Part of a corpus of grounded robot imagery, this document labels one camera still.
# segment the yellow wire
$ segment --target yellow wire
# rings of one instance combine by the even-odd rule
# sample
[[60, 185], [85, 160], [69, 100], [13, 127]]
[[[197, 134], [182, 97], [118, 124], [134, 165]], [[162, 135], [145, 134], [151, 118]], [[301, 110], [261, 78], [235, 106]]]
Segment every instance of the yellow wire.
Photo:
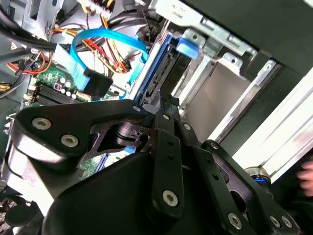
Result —
[[[106, 29], [109, 29], [109, 25], [108, 25], [107, 19], [103, 15], [101, 15], [101, 18], [102, 18], [102, 21], [104, 23], [104, 27]], [[110, 39], [110, 42], [112, 43], [112, 46], [113, 46], [113, 49], [114, 49], [113, 52], [115, 52], [114, 54], [115, 54], [116, 59], [118, 60], [119, 64], [124, 67], [123, 59], [120, 57], [120, 55], [118, 53], [118, 50], [117, 50], [117, 47], [116, 47], [116, 44], [115, 44], [114, 40]]]
[[16, 71], [15, 71], [14, 69], [12, 69], [10, 66], [7, 65], [7, 67], [8, 67], [12, 72], [16, 73]]
[[[58, 29], [56, 29], [55, 31], [64, 32], [65, 29], [63, 29], [63, 28], [58, 28]], [[76, 35], [76, 32], [75, 32], [75, 31], [72, 31], [72, 30], [66, 30], [66, 33], [68, 33], [69, 35], [72, 35], [72, 36], [75, 36], [75, 35]], [[103, 59], [103, 57], [100, 56], [99, 53], [98, 53], [96, 50], [94, 50], [85, 40], [82, 41], [82, 43], [83, 43], [99, 60], [101, 60], [101, 62], [102, 62], [103, 64], [105, 64], [105, 65], [108, 67], [109, 70], [111, 70], [113, 73], [117, 73], [117, 72], [114, 70], [114, 68], [112, 68], [112, 66], [111, 66], [110, 64], [108, 64], [108, 63]]]

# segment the capacitor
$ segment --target capacitor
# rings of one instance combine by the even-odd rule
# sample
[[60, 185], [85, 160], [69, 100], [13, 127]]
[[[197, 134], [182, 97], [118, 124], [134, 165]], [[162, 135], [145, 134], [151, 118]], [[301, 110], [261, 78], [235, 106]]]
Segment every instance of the capacitor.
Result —
[[66, 81], [67, 81], [67, 80], [65, 79], [65, 77], [61, 77], [61, 78], [60, 78], [60, 82], [61, 82], [62, 84], [66, 83]]
[[67, 87], [67, 88], [69, 88], [69, 87], [71, 87], [71, 82], [69, 82], [69, 81], [67, 81], [66, 83], [65, 83], [65, 87]]

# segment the red wire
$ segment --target red wire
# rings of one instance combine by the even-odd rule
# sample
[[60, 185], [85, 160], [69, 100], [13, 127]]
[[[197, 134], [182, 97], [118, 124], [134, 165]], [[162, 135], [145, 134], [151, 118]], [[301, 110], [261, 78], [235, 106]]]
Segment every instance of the red wire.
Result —
[[[52, 53], [50, 53], [50, 55], [49, 55], [49, 63], [47, 64], [47, 66], [43, 70], [39, 71], [39, 69], [42, 69], [45, 66], [45, 57], [44, 57], [44, 54], [42, 52], [41, 52], [41, 56], [43, 57], [43, 64], [38, 69], [36, 69], [34, 71], [24, 70], [23, 73], [30, 73], [30, 74], [34, 75], [34, 74], [46, 72], [48, 70], [48, 68], [50, 67], [50, 65], [52, 64]], [[7, 65], [14, 70], [19, 69], [18, 66], [14, 65], [12, 63], [7, 63]]]
[[117, 61], [117, 59], [116, 59], [116, 57], [115, 57], [115, 55], [114, 55], [114, 53], [113, 53], [113, 50], [112, 50], [112, 48], [111, 48], [111, 46], [110, 46], [110, 44], [109, 44], [109, 40], [106, 39], [106, 42], [107, 42], [107, 45], [108, 45], [108, 48], [109, 48], [109, 51], [110, 51], [110, 54], [111, 54], [113, 60], [118, 64], [118, 61]]

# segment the metal bracket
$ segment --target metal bracket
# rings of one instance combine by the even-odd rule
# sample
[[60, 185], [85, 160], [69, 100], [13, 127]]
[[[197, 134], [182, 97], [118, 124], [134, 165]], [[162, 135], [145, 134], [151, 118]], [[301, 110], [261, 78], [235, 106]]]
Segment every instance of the metal bracket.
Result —
[[256, 53], [253, 47], [179, 0], [171, 0], [170, 4], [168, 0], [155, 0], [149, 8], [179, 26], [200, 30], [240, 56], [245, 52]]
[[186, 29], [181, 37], [192, 42], [200, 48], [205, 44], [205, 38], [190, 28]]
[[64, 0], [27, 0], [22, 28], [40, 38], [46, 38], [46, 31], [52, 25]]

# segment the silver screw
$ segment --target silver screw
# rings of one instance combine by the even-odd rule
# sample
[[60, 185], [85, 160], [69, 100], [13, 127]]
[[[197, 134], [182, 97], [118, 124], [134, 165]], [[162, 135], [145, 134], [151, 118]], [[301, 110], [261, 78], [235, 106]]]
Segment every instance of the silver screw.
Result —
[[164, 117], [166, 120], [169, 120], [169, 119], [170, 119], [170, 117], [167, 116], [166, 114], [163, 114], [163, 117]]
[[174, 194], [170, 190], [165, 190], [163, 192], [163, 200], [170, 207], [175, 207], [178, 205], [178, 198], [177, 198], [176, 194]]
[[184, 124], [184, 127], [185, 127], [188, 131], [191, 130], [191, 127], [190, 127], [187, 123]]
[[43, 117], [37, 117], [31, 122], [33, 126], [39, 130], [47, 130], [51, 127], [51, 122]]
[[282, 216], [282, 220], [287, 225], [287, 227], [292, 228], [292, 223], [287, 219], [287, 217]]
[[278, 222], [278, 220], [274, 217], [274, 216], [270, 216], [269, 217], [271, 219], [271, 221], [273, 222], [273, 224], [277, 227], [280, 228], [280, 223]]
[[135, 109], [137, 112], [141, 111], [141, 109], [138, 106], [133, 106], [133, 109]]
[[66, 134], [61, 137], [61, 142], [66, 147], [76, 147], [78, 145], [78, 139], [74, 135]]
[[211, 146], [214, 148], [214, 149], [219, 149], [218, 147], [217, 147], [217, 145], [215, 144], [215, 143], [211, 143]]
[[238, 216], [235, 215], [234, 213], [228, 214], [228, 220], [231, 223], [231, 225], [234, 226], [236, 229], [238, 230], [242, 229], [243, 225]]

